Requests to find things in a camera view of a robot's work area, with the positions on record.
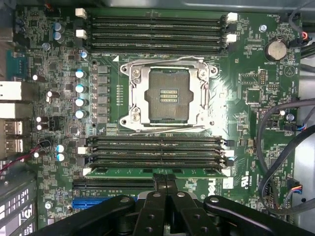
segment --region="blue pcie slot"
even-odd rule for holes
[[[103,201],[111,199],[112,197],[103,197],[103,198],[75,198],[72,200],[72,208],[84,210],[90,207],[93,207],[97,204],[100,204]]]

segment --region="green circuit board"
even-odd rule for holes
[[[134,131],[121,127],[119,119],[129,111],[129,80],[120,72],[121,65],[137,59],[174,59],[181,55],[149,55],[141,52],[135,54],[94,52],[88,60],[80,57],[80,49],[74,45],[74,9],[59,9],[60,16],[46,16],[43,8],[23,7],[16,11],[16,16],[25,21],[27,37],[31,40],[30,50],[26,52],[28,59],[28,77],[40,73],[46,82],[39,83],[40,101],[35,103],[37,116],[59,117],[61,129],[55,132],[46,130],[34,132],[34,139],[50,137],[53,151],[43,158],[33,159],[30,163],[38,177],[38,227],[42,228],[48,219],[58,221],[76,211],[69,211],[71,201],[75,196],[115,196],[128,194],[137,196],[141,190],[93,190],[73,192],[74,179],[83,178],[85,167],[83,157],[77,155],[77,148],[82,146],[82,140],[92,135],[123,136]],[[147,9],[86,9],[94,16],[120,17],[173,17],[189,19],[219,19],[224,12],[208,11],[175,11]],[[53,24],[60,22],[65,28],[64,42],[53,39]],[[266,32],[260,32],[263,22]],[[234,140],[235,159],[233,167],[223,169],[214,176],[205,175],[202,170],[187,170],[176,180],[180,190],[196,194],[199,200],[210,195],[221,195],[249,207],[263,210],[258,200],[258,183],[262,172],[255,154],[255,135],[258,124],[264,113],[271,107],[291,101],[298,97],[300,51],[289,48],[284,59],[270,62],[266,59],[264,48],[273,38],[281,36],[286,42],[298,37],[288,23],[281,23],[279,15],[239,13],[235,22],[237,41],[230,50],[220,55],[206,55],[204,61],[216,66],[220,72],[209,82],[209,118],[211,127],[199,133],[167,133],[155,136],[185,136],[210,137],[221,136]],[[43,43],[49,43],[51,49],[42,49]],[[85,79],[77,79],[75,71],[86,72]],[[103,95],[97,98],[98,107],[94,106],[94,79],[104,81],[98,83],[98,91]],[[74,87],[82,84],[89,92],[77,94]],[[46,101],[49,90],[57,91],[59,98]],[[90,114],[86,118],[76,119],[75,99],[81,97],[90,103],[85,110]],[[286,114],[297,117],[296,109],[286,111]],[[285,125],[295,124],[286,120],[285,116],[273,115],[267,124],[264,136],[264,154],[267,166],[270,166],[295,132],[286,131]],[[63,162],[56,159],[56,145],[66,144],[66,157]],[[275,175],[280,201],[283,202],[287,193],[286,179],[293,176],[294,154],[283,164]],[[167,170],[155,171],[166,173]],[[143,178],[152,174],[142,175],[141,169],[110,169],[102,177],[111,178]],[[44,205],[51,202],[53,207],[47,210]]]

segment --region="motherboard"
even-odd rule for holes
[[[290,43],[299,35],[282,16],[49,6],[15,17],[27,50],[7,50],[6,82],[37,91],[21,100],[32,105],[32,147],[40,145],[28,162],[38,228],[154,191],[159,174],[200,201],[221,195],[266,211],[257,127],[271,107],[298,99],[300,49]],[[288,109],[267,121],[268,167],[296,117]],[[291,155],[275,175],[281,203],[293,167]]]

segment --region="cpu socket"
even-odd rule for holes
[[[120,71],[129,76],[129,114],[120,119],[123,127],[151,132],[209,125],[209,78],[218,69],[203,58],[140,59]]]

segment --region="screw hole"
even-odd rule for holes
[[[207,227],[201,227],[201,231],[204,233],[207,233],[209,231],[209,229]]]
[[[146,227],[146,232],[147,233],[152,233],[153,232],[153,229],[151,227]]]

